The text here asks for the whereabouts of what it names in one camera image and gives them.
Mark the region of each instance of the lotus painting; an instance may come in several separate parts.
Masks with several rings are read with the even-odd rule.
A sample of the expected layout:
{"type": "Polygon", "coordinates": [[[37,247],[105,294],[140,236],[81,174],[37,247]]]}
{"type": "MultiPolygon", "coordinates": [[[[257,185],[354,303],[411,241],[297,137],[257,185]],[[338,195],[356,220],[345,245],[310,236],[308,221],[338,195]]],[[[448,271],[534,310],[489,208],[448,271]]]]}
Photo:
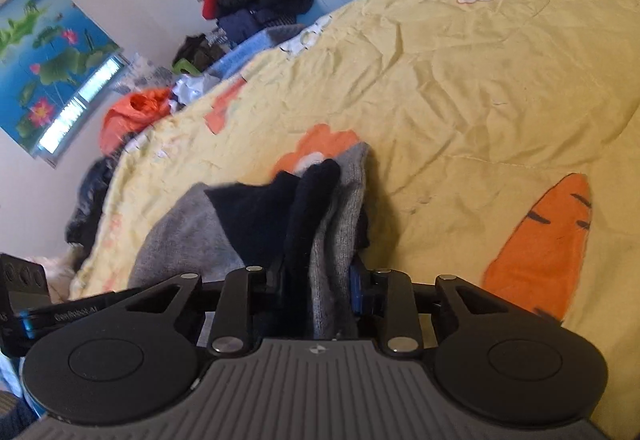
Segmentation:
{"type": "Polygon", "coordinates": [[[71,0],[0,6],[0,127],[26,151],[118,49],[71,0]]]}

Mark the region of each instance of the yellow bedspread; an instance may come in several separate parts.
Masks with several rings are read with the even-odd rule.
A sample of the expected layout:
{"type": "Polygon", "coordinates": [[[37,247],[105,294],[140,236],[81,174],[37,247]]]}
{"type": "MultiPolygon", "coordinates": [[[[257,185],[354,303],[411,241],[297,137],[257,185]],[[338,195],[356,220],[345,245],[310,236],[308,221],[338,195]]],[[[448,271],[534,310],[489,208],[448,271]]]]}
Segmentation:
{"type": "Polygon", "coordinates": [[[572,172],[593,203],[564,325],[609,363],[595,422],[640,432],[640,0],[360,0],[292,57],[258,56],[123,156],[75,297],[124,289],[151,227],[195,182],[264,183],[313,125],[372,148],[371,269],[479,283],[529,208],[572,172]]]}

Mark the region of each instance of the gray fabric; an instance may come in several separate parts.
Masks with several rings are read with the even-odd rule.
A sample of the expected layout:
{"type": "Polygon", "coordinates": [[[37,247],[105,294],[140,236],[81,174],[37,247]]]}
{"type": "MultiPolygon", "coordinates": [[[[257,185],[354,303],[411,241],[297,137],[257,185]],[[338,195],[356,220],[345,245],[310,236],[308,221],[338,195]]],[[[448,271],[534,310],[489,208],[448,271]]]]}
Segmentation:
{"type": "Polygon", "coordinates": [[[368,153],[368,144],[358,143],[335,159],[340,165],[340,183],[316,232],[309,264],[316,339],[357,337],[350,305],[349,268],[364,200],[364,163],[368,153]]]}
{"type": "Polygon", "coordinates": [[[221,281],[244,267],[206,189],[203,183],[192,186],[151,229],[136,258],[129,287],[154,285],[180,273],[200,274],[205,282],[221,281]]]}

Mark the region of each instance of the gray ribbed panel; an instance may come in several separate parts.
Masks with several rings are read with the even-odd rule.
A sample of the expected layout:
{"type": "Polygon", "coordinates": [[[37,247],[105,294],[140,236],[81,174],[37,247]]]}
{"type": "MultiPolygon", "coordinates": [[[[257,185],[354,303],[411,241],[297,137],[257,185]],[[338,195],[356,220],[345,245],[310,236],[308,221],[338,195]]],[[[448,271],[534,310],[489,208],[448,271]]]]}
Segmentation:
{"type": "Polygon", "coordinates": [[[46,418],[22,440],[603,440],[587,423],[553,431],[487,424],[449,404],[415,362],[370,341],[265,340],[251,356],[217,360],[172,409],[105,428],[46,418]],[[312,353],[318,344],[326,351],[312,353]]]}

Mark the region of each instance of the yellow blanket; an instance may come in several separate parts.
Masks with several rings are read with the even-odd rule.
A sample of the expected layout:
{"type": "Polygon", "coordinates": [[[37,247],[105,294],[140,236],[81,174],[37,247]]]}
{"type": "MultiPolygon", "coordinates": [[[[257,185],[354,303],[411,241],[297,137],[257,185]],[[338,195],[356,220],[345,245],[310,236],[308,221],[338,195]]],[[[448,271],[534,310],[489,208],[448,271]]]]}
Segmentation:
{"type": "Polygon", "coordinates": [[[313,125],[372,147],[371,269],[480,283],[568,173],[593,203],[564,325],[609,363],[593,419],[640,432],[640,0],[360,0],[297,57],[258,56],[213,135],[225,82],[130,149],[75,297],[124,289],[151,227],[195,182],[264,183],[313,125]]]}

